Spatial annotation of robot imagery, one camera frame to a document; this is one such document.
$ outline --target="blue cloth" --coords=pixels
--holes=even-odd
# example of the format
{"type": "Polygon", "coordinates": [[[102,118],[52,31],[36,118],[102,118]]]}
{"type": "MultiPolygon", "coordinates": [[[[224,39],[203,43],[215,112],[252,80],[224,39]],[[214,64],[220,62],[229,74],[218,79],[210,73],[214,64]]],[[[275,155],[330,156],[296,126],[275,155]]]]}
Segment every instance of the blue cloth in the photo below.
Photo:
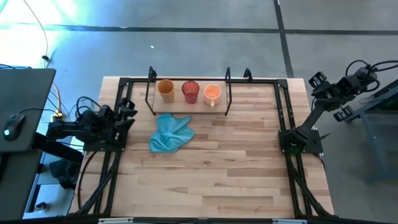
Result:
{"type": "Polygon", "coordinates": [[[187,127],[191,120],[173,118],[171,114],[162,114],[157,118],[157,131],[150,137],[149,150],[151,152],[175,152],[193,137],[194,132],[187,127]]]}

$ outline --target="mug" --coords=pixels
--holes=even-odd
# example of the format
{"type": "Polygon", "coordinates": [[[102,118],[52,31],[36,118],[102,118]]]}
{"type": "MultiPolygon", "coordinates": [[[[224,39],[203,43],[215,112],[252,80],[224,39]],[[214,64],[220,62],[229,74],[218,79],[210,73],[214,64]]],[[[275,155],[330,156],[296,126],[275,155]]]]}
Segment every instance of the mug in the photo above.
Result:
{"type": "Polygon", "coordinates": [[[157,90],[166,103],[174,101],[174,83],[171,80],[162,80],[157,84],[157,90]]]}
{"type": "Polygon", "coordinates": [[[218,85],[210,84],[205,87],[205,103],[211,106],[211,108],[214,108],[214,105],[216,105],[221,96],[221,89],[219,88],[218,85]]]}

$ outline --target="black mouse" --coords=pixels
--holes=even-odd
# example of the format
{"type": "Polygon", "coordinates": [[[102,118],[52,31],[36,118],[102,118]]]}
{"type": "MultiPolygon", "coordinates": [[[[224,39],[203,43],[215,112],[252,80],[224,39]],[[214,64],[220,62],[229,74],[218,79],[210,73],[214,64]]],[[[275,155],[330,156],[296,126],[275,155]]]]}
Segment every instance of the black mouse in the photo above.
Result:
{"type": "Polygon", "coordinates": [[[7,141],[13,141],[21,134],[22,125],[24,124],[25,116],[21,113],[11,115],[10,119],[6,121],[2,136],[7,141]]]}

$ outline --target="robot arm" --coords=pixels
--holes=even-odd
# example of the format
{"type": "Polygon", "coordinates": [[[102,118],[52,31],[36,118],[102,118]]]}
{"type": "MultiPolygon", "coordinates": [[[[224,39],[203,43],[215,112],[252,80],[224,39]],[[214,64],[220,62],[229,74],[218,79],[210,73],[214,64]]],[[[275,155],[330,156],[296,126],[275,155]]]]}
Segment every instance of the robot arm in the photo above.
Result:
{"type": "Polygon", "coordinates": [[[83,141],[85,151],[122,151],[127,134],[135,122],[137,114],[135,104],[123,98],[119,104],[119,111],[113,111],[108,105],[103,105],[98,112],[86,110],[74,122],[56,120],[49,123],[47,137],[50,140],[75,136],[83,141]]]}
{"type": "Polygon", "coordinates": [[[311,111],[303,125],[284,133],[284,138],[281,138],[284,142],[281,146],[288,148],[284,150],[285,152],[300,153],[310,140],[320,141],[320,137],[311,137],[312,127],[324,111],[329,112],[341,108],[342,111],[335,113],[334,117],[337,121],[343,121],[352,113],[352,109],[349,106],[343,108],[342,105],[355,99],[359,94],[377,89],[380,85],[376,73],[370,66],[361,67],[353,75],[344,76],[339,82],[333,84],[326,81],[326,76],[322,72],[318,72],[309,80],[309,83],[314,88],[311,95],[316,98],[315,109],[311,111]],[[372,83],[376,83],[376,87],[368,90],[368,86],[372,83]]]}

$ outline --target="concrete floor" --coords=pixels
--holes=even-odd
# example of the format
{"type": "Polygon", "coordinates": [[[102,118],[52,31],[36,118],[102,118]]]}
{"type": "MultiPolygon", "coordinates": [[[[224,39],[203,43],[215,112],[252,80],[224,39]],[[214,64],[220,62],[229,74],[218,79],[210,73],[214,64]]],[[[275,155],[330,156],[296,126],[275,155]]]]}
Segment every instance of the concrete floor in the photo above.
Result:
{"type": "MultiPolygon", "coordinates": [[[[317,71],[324,71],[329,81],[336,82],[353,60],[375,63],[398,58],[394,47],[398,45],[395,0],[119,0],[117,3],[30,0],[28,3],[44,24],[105,27],[90,32],[62,28],[47,31],[48,55],[52,58],[49,67],[57,70],[55,83],[67,108],[79,96],[96,98],[104,76],[146,75],[150,65],[159,75],[194,76],[220,76],[226,67],[231,67],[234,77],[240,77],[246,67],[255,77],[287,77],[286,68],[291,66],[293,73],[289,76],[308,81],[317,71]],[[285,29],[306,30],[302,34],[287,33],[287,46],[281,44],[284,35],[275,32],[280,28],[274,6],[278,2],[285,29]],[[104,32],[109,26],[251,30],[104,32]],[[255,29],[273,33],[256,33],[255,29]],[[327,35],[322,30],[338,30],[339,34],[327,35]],[[364,32],[354,35],[357,33],[352,30],[364,32]]],[[[36,21],[22,1],[6,4],[0,13],[1,63],[43,66],[40,56],[45,52],[44,37],[30,23],[36,21]]],[[[382,86],[395,80],[397,71],[380,73],[382,86]]],[[[307,90],[312,100],[309,85],[307,90]]],[[[360,107],[358,100],[362,97],[366,95],[350,103],[353,109],[360,107]]],[[[45,126],[41,124],[39,129],[45,131],[45,126]]],[[[374,166],[361,122],[337,123],[332,114],[324,114],[317,127],[321,133],[331,133],[323,147],[335,213],[343,218],[397,223],[398,183],[364,181],[374,166]]]]}

